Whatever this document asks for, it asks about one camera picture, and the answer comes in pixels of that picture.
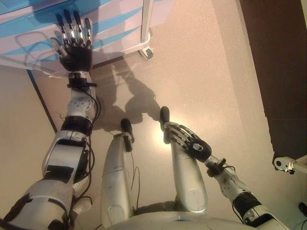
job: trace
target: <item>robotic finger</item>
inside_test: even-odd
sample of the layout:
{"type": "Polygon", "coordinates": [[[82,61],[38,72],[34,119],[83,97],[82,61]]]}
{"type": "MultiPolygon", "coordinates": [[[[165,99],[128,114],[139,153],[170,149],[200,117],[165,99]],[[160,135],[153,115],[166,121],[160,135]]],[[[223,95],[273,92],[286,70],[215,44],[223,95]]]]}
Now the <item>robotic finger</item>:
{"type": "Polygon", "coordinates": [[[79,14],[78,11],[74,11],[73,16],[75,17],[75,20],[76,20],[76,23],[77,23],[79,46],[84,47],[85,44],[84,44],[83,29],[82,29],[80,14],[79,14]]]}
{"type": "Polygon", "coordinates": [[[205,162],[211,156],[211,147],[193,131],[183,125],[169,122],[169,109],[167,107],[161,108],[160,115],[166,140],[165,143],[169,143],[168,140],[174,141],[190,156],[200,162],[205,162]]]}
{"type": "Polygon", "coordinates": [[[59,13],[56,14],[56,17],[57,17],[57,20],[58,20],[58,23],[59,23],[59,26],[60,26],[60,30],[61,30],[61,33],[62,33],[63,44],[64,44],[65,47],[69,47],[70,43],[69,43],[69,40],[67,38],[65,29],[64,29],[63,18],[59,13]]]}
{"type": "Polygon", "coordinates": [[[50,38],[50,42],[51,42],[52,47],[55,49],[55,51],[59,54],[61,58],[64,58],[67,56],[67,52],[64,46],[62,46],[61,42],[58,39],[52,37],[50,38]]]}
{"type": "Polygon", "coordinates": [[[71,14],[69,13],[67,9],[64,9],[64,15],[65,15],[65,19],[66,19],[66,22],[68,24],[69,31],[70,31],[71,45],[77,46],[77,39],[75,36],[75,30],[74,30],[72,20],[71,20],[71,14]]]}
{"type": "Polygon", "coordinates": [[[84,20],[86,28],[86,48],[92,49],[92,29],[91,22],[88,18],[84,20]]]}

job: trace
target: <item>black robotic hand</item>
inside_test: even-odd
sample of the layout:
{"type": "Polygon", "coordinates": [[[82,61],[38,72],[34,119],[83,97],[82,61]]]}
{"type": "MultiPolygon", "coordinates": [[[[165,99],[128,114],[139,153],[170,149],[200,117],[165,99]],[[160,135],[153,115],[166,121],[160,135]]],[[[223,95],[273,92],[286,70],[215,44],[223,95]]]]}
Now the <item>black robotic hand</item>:
{"type": "Polygon", "coordinates": [[[183,125],[169,122],[169,109],[165,106],[161,108],[160,122],[166,144],[170,141],[179,144],[190,156],[200,162],[205,162],[211,156],[211,147],[194,132],[183,125]]]}
{"type": "Polygon", "coordinates": [[[60,14],[56,15],[62,33],[63,44],[54,37],[50,38],[50,42],[55,51],[59,54],[59,60],[65,69],[71,72],[89,72],[93,65],[90,20],[88,18],[84,20],[85,35],[83,35],[83,27],[79,13],[77,11],[73,12],[77,24],[76,30],[67,9],[64,9],[64,15],[67,25],[64,25],[63,18],[60,14]]]}

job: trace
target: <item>beige floor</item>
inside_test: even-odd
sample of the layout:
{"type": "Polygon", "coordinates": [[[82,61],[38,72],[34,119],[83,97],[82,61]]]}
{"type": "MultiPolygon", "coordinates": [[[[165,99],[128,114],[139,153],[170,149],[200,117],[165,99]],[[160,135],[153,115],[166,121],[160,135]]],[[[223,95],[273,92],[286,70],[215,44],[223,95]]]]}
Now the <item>beige floor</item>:
{"type": "MultiPolygon", "coordinates": [[[[159,107],[167,105],[171,120],[184,124],[206,140],[213,154],[225,157],[254,195],[291,229],[304,220],[297,205],[306,201],[306,178],[276,172],[257,77],[238,0],[178,0],[164,25],[152,28],[154,57],[138,54],[94,69],[104,113],[93,132],[96,167],[88,192],[90,211],[79,216],[76,229],[100,224],[102,168],[112,134],[128,117],[135,134],[134,159],[141,170],[140,206],[173,200],[170,146],[163,143],[159,107]]],[[[35,72],[49,110],[60,127],[69,90],[65,80],[35,72]]],[[[218,184],[206,175],[208,215],[237,220],[218,184]]],[[[132,191],[135,204],[137,184],[132,191]]]]}

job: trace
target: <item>cabinet drawer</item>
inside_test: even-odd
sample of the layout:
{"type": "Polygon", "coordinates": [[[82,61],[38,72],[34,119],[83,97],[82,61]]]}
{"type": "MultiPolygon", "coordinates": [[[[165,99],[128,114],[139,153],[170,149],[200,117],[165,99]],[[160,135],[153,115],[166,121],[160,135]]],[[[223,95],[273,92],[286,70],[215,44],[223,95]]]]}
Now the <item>cabinet drawer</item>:
{"type": "Polygon", "coordinates": [[[55,52],[51,48],[49,38],[57,36],[61,39],[59,28],[56,25],[57,21],[55,14],[57,11],[54,11],[54,9],[60,9],[58,12],[62,14],[64,8],[69,9],[70,12],[73,12],[73,10],[77,8],[78,11],[81,12],[83,18],[91,18],[93,21],[94,47],[97,47],[97,44],[103,46],[106,41],[112,41],[112,39],[115,38],[119,39],[125,32],[129,32],[141,26],[142,0],[100,0],[98,2],[107,3],[99,6],[95,10],[89,11],[92,6],[86,6],[82,9],[77,8],[79,0],[65,1],[56,6],[38,11],[39,13],[34,12],[1,23],[0,29],[1,27],[5,29],[10,23],[15,26],[18,25],[16,30],[12,28],[10,31],[6,32],[6,35],[9,36],[4,37],[3,34],[0,34],[0,42],[6,44],[0,47],[1,55],[36,65],[40,65],[39,63],[45,62],[48,58],[53,59],[55,52]],[[46,15],[49,14],[49,16],[46,16],[46,18],[41,17],[43,13],[46,13],[46,15]],[[25,30],[26,25],[29,23],[31,23],[32,26],[28,28],[29,31],[19,33],[21,30],[25,30]],[[42,25],[49,23],[52,24],[40,28],[42,25]]]}

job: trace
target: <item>wire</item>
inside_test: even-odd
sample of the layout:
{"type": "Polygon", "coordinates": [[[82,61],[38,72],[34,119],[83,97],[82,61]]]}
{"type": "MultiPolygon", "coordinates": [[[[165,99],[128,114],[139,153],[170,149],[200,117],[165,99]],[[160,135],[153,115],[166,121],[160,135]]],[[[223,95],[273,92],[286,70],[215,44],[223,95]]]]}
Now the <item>wire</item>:
{"type": "Polygon", "coordinates": [[[102,224],[99,224],[96,228],[94,228],[94,230],[97,230],[102,224]]]}
{"type": "Polygon", "coordinates": [[[89,164],[89,174],[88,174],[89,182],[88,182],[88,185],[87,185],[86,189],[81,193],[81,195],[78,198],[76,198],[74,205],[84,196],[84,194],[88,191],[88,189],[91,186],[91,183],[92,183],[91,155],[88,156],[88,164],[89,164]]]}
{"type": "Polygon", "coordinates": [[[235,215],[240,219],[241,223],[244,224],[244,223],[243,223],[243,220],[242,220],[242,219],[240,218],[240,216],[236,213],[236,211],[235,211],[235,209],[234,209],[234,205],[232,205],[232,210],[233,210],[233,212],[235,213],[235,215]]]}
{"type": "Polygon", "coordinates": [[[303,222],[301,230],[303,230],[304,224],[307,222],[307,219],[303,222]]]}
{"type": "Polygon", "coordinates": [[[98,119],[98,117],[100,116],[100,113],[101,113],[101,103],[97,97],[97,100],[92,96],[90,95],[87,91],[85,91],[84,89],[80,88],[80,90],[85,93],[86,95],[88,95],[96,104],[96,113],[95,113],[95,116],[94,116],[94,119],[93,119],[93,122],[92,122],[92,127],[91,129],[93,129],[93,125],[95,123],[95,121],[98,119]]]}
{"type": "Polygon", "coordinates": [[[98,117],[99,117],[99,116],[100,116],[100,114],[101,114],[101,103],[100,103],[99,98],[97,97],[97,94],[96,94],[96,99],[97,99],[98,104],[99,104],[99,112],[98,112],[98,115],[97,115],[97,119],[98,119],[98,117]]]}
{"type": "Polygon", "coordinates": [[[130,189],[130,190],[132,190],[135,173],[134,173],[134,159],[133,159],[132,151],[130,152],[130,154],[131,154],[131,158],[132,158],[132,168],[133,168],[132,169],[133,170],[133,176],[132,176],[132,183],[131,183],[131,189],[130,189]]]}
{"type": "Polygon", "coordinates": [[[135,170],[133,172],[133,174],[135,174],[135,171],[138,170],[139,171],[139,190],[138,190],[138,198],[136,200],[136,209],[138,210],[139,207],[139,199],[140,199],[140,191],[141,191],[141,180],[140,180],[140,169],[139,167],[135,167],[135,170]]]}
{"type": "Polygon", "coordinates": [[[136,209],[138,209],[138,207],[139,207],[139,199],[140,199],[140,191],[141,191],[140,169],[139,169],[138,166],[134,168],[134,159],[133,159],[132,151],[130,153],[131,153],[132,167],[133,167],[133,177],[132,177],[132,183],[131,183],[131,189],[130,190],[132,190],[132,187],[133,187],[136,170],[138,170],[138,172],[139,172],[139,189],[138,189],[138,198],[136,200],[136,209]]]}
{"type": "Polygon", "coordinates": [[[82,199],[82,198],[89,198],[90,201],[91,201],[91,205],[93,205],[93,200],[92,200],[92,198],[91,198],[90,196],[85,195],[85,196],[82,196],[81,199],[82,199]]]}
{"type": "Polygon", "coordinates": [[[234,171],[236,171],[236,168],[232,165],[227,165],[227,166],[223,167],[223,169],[226,169],[226,168],[232,168],[234,171]]]}

